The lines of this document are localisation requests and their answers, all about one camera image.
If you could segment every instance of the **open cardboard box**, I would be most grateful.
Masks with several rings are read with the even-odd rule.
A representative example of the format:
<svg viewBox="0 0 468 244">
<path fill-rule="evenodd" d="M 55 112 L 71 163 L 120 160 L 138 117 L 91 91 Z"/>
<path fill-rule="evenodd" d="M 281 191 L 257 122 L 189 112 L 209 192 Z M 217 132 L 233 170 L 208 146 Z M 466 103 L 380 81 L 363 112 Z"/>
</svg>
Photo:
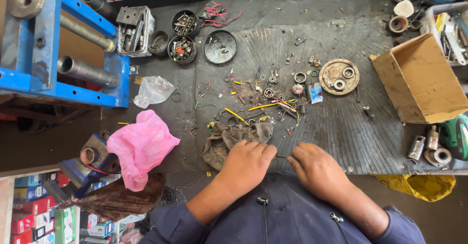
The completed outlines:
<svg viewBox="0 0 468 244">
<path fill-rule="evenodd" d="M 437 123 L 468 110 L 468 100 L 433 34 L 372 60 L 402 122 Z"/>
</svg>

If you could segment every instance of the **blue metal frame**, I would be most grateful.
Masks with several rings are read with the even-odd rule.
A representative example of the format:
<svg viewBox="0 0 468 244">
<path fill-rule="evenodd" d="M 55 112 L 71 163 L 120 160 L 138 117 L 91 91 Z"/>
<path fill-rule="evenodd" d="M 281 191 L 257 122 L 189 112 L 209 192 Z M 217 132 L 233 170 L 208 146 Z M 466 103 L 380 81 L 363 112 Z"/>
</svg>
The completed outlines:
<svg viewBox="0 0 468 244">
<path fill-rule="evenodd" d="M 117 50 L 104 54 L 104 69 L 121 79 L 117 88 L 95 92 L 57 82 L 61 9 L 114 40 L 117 45 L 118 28 L 79 0 L 45 0 L 41 13 L 29 20 L 19 20 L 7 13 L 6 28 L 9 24 L 17 30 L 8 35 L 7 32 L 3 37 L 0 92 L 104 107 L 128 107 L 130 58 L 119 55 Z M 35 41 L 42 36 L 45 36 L 46 45 L 41 49 Z"/>
</svg>

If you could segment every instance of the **green power drill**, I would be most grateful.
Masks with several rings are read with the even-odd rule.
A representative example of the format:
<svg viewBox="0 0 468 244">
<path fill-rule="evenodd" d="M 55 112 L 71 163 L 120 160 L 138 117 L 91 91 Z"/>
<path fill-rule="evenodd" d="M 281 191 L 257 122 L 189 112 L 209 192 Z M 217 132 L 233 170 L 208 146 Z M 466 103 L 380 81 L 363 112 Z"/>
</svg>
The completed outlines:
<svg viewBox="0 0 468 244">
<path fill-rule="evenodd" d="M 452 157 L 468 161 L 468 117 L 459 116 L 439 123 L 440 138 Z"/>
</svg>

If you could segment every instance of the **brown cloth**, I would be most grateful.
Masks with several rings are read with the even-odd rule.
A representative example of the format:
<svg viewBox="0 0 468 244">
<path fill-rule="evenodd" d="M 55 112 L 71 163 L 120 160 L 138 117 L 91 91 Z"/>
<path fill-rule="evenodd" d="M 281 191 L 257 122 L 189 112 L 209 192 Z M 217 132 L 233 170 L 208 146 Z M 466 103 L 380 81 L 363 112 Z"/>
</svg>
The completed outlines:
<svg viewBox="0 0 468 244">
<path fill-rule="evenodd" d="M 214 169 L 220 171 L 224 165 L 228 150 L 242 139 L 247 141 L 257 141 L 266 143 L 273 135 L 273 125 L 271 123 L 255 123 L 249 127 L 230 127 L 217 122 L 211 135 L 205 142 L 202 157 Z"/>
<path fill-rule="evenodd" d="M 82 198 L 72 197 L 72 204 L 117 222 L 128 215 L 144 214 L 152 209 L 161 199 L 165 183 L 166 174 L 149 173 L 146 187 L 133 192 L 125 188 L 124 179 L 120 178 Z"/>
</svg>

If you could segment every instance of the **navy blue shirt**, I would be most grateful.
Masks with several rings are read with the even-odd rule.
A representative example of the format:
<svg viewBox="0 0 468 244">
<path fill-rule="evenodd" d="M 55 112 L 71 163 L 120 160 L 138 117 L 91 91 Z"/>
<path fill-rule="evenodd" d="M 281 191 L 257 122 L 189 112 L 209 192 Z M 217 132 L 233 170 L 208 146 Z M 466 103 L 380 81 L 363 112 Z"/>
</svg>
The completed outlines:
<svg viewBox="0 0 468 244">
<path fill-rule="evenodd" d="M 257 197 L 268 199 L 263 207 Z M 364 234 L 339 210 L 315 198 L 296 176 L 267 174 L 261 184 L 238 199 L 209 225 L 185 205 L 161 206 L 151 213 L 155 227 L 140 244 L 424 244 L 411 218 L 393 206 L 384 208 L 389 227 L 376 239 Z M 334 213 L 338 218 L 330 218 Z"/>
</svg>

